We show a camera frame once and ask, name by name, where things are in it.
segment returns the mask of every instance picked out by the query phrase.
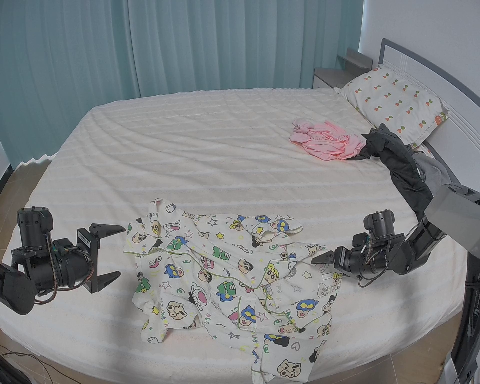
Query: white pillow with heart pattern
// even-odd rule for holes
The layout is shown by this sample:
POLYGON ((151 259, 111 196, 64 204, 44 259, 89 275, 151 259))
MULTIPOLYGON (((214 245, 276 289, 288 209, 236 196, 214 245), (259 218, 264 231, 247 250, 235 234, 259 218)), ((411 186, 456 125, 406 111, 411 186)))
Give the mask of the white pillow with heart pattern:
POLYGON ((335 90, 375 128, 384 123, 403 143, 413 147, 448 118, 448 110, 437 96, 383 65, 335 90))

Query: bed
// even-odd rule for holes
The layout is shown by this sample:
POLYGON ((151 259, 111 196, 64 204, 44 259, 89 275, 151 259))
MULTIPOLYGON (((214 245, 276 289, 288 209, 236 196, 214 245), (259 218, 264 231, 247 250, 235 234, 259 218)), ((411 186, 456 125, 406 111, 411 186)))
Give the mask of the bed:
MULTIPOLYGON (((400 63, 397 52, 407 56, 404 48, 383 45, 391 65, 400 63)), ((454 108, 448 94, 439 95, 454 108)), ((323 162, 289 142, 298 117, 328 119, 354 133, 371 128, 345 99, 323 88, 116 101, 87 113, 27 205, 47 206, 53 238, 72 240, 77 228, 92 222, 125 226, 157 197, 199 214, 290 215, 304 225, 295 240, 330 249, 351 245, 352 235, 363 231, 363 218, 375 211, 391 209, 397 233, 416 224, 378 159, 323 162)), ((449 158, 441 139, 433 147, 449 158)), ((456 174, 459 167, 450 168, 456 174)), ((461 176, 468 183, 463 171, 461 176)), ((101 241, 99 274, 122 272, 102 292, 59 292, 50 305, 23 317, 2 310, 2 330, 51 360, 117 383, 250 383, 252 357, 213 341, 203 328, 171 332, 162 344, 140 340, 145 317, 132 303, 135 260, 122 253, 123 243, 123 235, 101 241)), ((4 263, 19 244, 16 230, 4 263)), ((465 270, 466 251, 447 237, 425 266, 406 276, 387 273, 365 289, 344 279, 331 335, 310 380, 400 350, 450 319, 461 309, 465 270)))

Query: gray nightstand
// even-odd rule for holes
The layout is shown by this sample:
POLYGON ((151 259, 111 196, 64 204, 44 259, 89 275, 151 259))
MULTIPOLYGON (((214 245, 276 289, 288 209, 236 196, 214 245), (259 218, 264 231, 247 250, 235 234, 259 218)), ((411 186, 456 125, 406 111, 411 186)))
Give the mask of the gray nightstand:
POLYGON ((373 60, 352 48, 347 48, 345 56, 337 55, 344 69, 315 68, 313 88, 342 88, 357 76, 372 70, 373 60))

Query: curtain fold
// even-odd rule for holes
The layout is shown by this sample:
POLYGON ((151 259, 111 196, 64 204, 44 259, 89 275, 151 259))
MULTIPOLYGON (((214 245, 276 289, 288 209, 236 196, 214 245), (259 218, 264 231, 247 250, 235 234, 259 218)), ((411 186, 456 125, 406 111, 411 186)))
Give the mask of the curtain fold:
POLYGON ((0 0, 0 141, 55 153, 92 107, 193 90, 311 87, 357 49, 363 0, 0 0))

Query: wooden floor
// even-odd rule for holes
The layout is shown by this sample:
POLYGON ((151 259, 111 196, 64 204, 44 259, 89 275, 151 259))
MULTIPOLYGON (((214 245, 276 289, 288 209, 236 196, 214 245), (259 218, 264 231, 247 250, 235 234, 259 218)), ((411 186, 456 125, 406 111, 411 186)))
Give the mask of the wooden floor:
MULTIPOLYGON (((27 166, 20 166, 12 174, 9 182, 0 193, 0 259, 5 253, 12 232, 18 230, 16 227, 17 210, 25 206, 32 190, 37 185, 48 164, 49 161, 47 160, 40 164, 32 163, 27 166)), ((457 315, 403 351, 312 383, 417 384, 418 382, 423 382, 434 384, 442 370, 445 355, 452 347, 459 322, 460 316, 457 315)), ((0 346, 1 353, 8 352, 4 349, 5 347, 15 352, 29 353, 29 351, 9 339, 1 331, 0 346)), ((39 358, 82 384, 109 383, 62 367, 41 356, 39 358)), ((14 357, 14 360, 39 383, 51 383, 47 372, 38 361, 27 356, 14 357)), ((47 370, 51 375, 53 383, 74 383, 49 366, 47 366, 47 370)))

